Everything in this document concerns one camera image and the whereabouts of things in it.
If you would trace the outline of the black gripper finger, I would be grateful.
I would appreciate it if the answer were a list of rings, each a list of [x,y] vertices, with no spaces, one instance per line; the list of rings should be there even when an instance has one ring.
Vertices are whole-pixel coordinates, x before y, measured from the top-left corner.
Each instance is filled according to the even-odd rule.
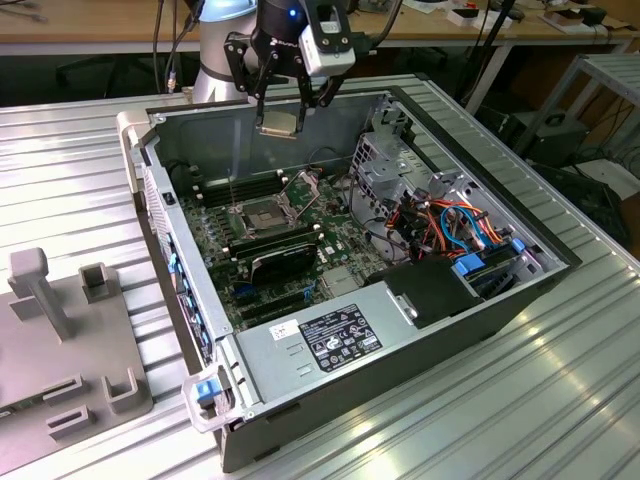
[[[344,83],[343,75],[330,76],[320,87],[319,90],[313,90],[311,79],[305,71],[301,71],[297,75],[297,84],[300,93],[300,108],[296,121],[296,132],[303,130],[307,111],[317,107],[327,107],[333,100]]]
[[[249,70],[245,56],[253,50],[257,57],[257,69]],[[231,32],[224,42],[224,53],[236,89],[256,101],[256,127],[264,121],[264,98],[271,78],[279,63],[279,54],[261,34],[249,36]]]

